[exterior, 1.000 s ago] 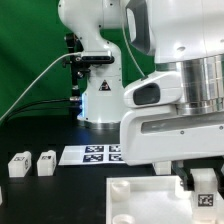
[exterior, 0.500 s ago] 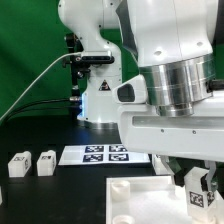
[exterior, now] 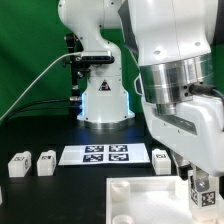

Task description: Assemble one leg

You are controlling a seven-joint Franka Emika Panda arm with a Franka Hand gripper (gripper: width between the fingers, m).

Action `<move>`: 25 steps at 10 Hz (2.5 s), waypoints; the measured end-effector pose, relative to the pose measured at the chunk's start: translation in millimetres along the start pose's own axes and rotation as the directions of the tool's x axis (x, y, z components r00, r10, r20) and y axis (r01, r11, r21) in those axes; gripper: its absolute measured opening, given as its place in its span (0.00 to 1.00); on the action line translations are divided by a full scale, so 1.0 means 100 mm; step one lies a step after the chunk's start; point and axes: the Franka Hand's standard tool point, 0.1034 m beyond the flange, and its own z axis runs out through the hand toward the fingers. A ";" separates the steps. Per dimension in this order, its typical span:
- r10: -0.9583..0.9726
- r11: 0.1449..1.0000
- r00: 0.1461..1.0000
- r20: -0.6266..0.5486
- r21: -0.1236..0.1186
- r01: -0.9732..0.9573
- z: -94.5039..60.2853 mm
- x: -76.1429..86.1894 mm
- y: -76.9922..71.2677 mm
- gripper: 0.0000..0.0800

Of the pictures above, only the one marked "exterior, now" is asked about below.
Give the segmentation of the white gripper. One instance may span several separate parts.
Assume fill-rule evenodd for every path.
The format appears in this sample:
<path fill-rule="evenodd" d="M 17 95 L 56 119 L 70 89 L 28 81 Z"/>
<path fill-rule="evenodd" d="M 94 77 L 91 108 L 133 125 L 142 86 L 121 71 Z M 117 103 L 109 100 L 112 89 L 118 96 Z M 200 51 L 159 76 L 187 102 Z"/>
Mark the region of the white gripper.
<path fill-rule="evenodd" d="M 176 105 L 176 114 L 157 114 L 145 96 L 141 103 L 151 136 L 176 152 L 173 161 L 177 175 L 188 179 L 190 163 L 212 176 L 224 175 L 224 95 L 217 89 L 211 95 L 194 95 Z"/>

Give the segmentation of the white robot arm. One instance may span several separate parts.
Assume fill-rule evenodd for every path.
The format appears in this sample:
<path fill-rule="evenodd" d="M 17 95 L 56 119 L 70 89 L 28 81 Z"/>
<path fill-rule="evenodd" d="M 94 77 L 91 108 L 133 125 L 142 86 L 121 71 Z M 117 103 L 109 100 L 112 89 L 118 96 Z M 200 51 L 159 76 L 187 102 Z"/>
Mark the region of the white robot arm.
<path fill-rule="evenodd" d="M 119 82 L 121 52 L 101 36 L 119 28 L 137 53 L 141 103 L 152 137 L 198 170 L 224 175 L 224 106 L 212 94 L 211 44 L 224 0 L 60 0 L 59 18 L 79 38 L 75 57 L 89 76 L 81 124 L 129 117 Z"/>

